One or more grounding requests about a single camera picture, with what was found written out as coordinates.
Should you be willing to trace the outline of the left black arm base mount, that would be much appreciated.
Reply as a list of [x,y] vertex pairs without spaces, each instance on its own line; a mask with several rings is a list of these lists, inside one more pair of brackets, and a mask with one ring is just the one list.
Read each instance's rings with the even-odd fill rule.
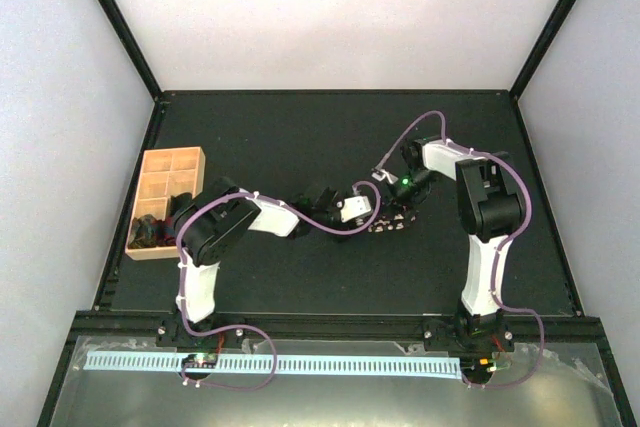
[[162,317],[156,333],[156,345],[177,350],[214,350],[219,345],[235,348],[248,333],[244,320],[234,315],[212,314],[198,323],[188,321],[187,325],[196,335],[188,331],[178,312]]

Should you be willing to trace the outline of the black floral patterned tie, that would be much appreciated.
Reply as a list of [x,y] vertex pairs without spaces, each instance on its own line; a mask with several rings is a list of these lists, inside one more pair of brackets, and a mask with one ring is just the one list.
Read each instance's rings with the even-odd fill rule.
[[379,215],[367,228],[369,233],[403,230],[416,220],[417,211],[402,205],[389,204],[381,208]]

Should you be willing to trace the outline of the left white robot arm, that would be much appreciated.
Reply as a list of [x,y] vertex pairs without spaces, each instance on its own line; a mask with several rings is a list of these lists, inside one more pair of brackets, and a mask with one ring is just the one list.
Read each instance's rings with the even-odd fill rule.
[[179,333],[193,346],[214,335],[214,291],[222,258],[249,232],[296,239],[313,226],[338,237],[349,235],[374,215],[375,205],[358,192],[346,196],[331,188],[310,188],[286,201],[265,201],[222,177],[195,196],[173,196],[168,224],[180,255],[181,284],[176,297],[184,313]]

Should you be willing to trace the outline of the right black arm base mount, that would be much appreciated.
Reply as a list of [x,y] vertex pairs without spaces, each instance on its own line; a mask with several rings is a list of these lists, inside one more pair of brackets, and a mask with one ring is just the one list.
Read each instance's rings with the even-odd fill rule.
[[468,319],[465,316],[427,317],[422,322],[423,342],[428,350],[450,353],[512,352],[507,327],[495,315]]

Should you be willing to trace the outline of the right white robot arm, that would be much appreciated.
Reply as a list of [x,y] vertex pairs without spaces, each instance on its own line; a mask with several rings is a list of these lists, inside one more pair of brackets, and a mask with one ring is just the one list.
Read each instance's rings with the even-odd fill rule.
[[387,184],[395,213],[423,201],[437,178],[456,184],[458,218],[468,235],[469,258],[454,335],[461,347],[479,349],[499,328],[506,258],[515,237],[530,221],[530,197],[504,152],[488,154],[450,139],[406,141],[401,152],[405,175],[396,177],[387,171],[387,157],[372,172]]

